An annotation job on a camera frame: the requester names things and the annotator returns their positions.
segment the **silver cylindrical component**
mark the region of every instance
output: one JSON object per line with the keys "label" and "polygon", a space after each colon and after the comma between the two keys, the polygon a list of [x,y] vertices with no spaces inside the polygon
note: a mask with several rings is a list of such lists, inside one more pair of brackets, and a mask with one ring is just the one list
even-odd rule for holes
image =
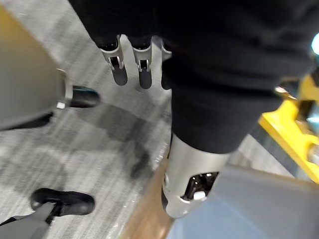
{"label": "silver cylindrical component", "polygon": [[162,203],[166,213],[172,218],[180,218],[205,201],[207,194],[204,195],[204,191],[193,192],[193,198],[185,199],[190,180],[196,175],[212,176],[210,174],[218,173],[229,156],[229,153],[200,151],[173,134],[162,186]]}
{"label": "silver cylindrical component", "polygon": [[152,62],[152,45],[146,49],[133,48],[133,53],[138,70],[143,71],[144,69],[146,71],[150,71]]}

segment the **yellow machine part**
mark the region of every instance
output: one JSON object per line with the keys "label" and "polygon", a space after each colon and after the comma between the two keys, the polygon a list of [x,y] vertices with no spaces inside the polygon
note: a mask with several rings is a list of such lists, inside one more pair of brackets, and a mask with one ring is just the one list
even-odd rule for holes
{"label": "yellow machine part", "polygon": [[[311,76],[307,76],[302,81],[300,97],[301,100],[319,102],[319,89]],[[278,110],[264,113],[259,119],[259,124],[297,165],[319,184],[319,166],[307,161],[309,149],[319,144],[319,139],[315,135],[303,133],[296,124],[298,106],[298,101],[285,100]]]}

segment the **black sleeve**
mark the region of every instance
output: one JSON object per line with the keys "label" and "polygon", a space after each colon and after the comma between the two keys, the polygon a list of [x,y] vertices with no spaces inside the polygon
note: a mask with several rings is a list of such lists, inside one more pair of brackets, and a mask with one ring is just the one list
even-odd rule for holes
{"label": "black sleeve", "polygon": [[173,52],[162,67],[172,88],[172,131],[203,151],[234,151],[261,113],[281,104],[273,93],[280,78],[313,68],[319,0],[70,2],[97,45],[112,23],[119,29],[112,33],[165,39]]}

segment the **gray carpet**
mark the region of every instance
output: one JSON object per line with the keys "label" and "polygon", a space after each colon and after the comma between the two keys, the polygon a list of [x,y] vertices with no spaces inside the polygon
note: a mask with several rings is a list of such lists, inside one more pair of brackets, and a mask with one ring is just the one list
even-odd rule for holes
{"label": "gray carpet", "polygon": [[[67,71],[74,84],[101,94],[95,109],[66,109],[52,125],[0,133],[0,217],[31,212],[34,189],[92,194],[94,213],[58,218],[49,239],[114,239],[143,195],[170,135],[170,91],[160,87],[160,50],[153,46],[154,86],[145,91],[128,41],[122,37],[129,82],[111,70],[67,0],[2,0],[6,8]],[[290,175],[248,136],[231,163]]]}

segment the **wooden floor strip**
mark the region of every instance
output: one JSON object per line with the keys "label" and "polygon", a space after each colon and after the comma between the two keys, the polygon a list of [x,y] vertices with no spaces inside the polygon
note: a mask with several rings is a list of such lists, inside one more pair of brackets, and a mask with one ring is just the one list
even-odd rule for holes
{"label": "wooden floor strip", "polygon": [[159,165],[120,239],[166,238],[173,223],[161,205],[161,184],[166,164],[167,160],[163,160]]}

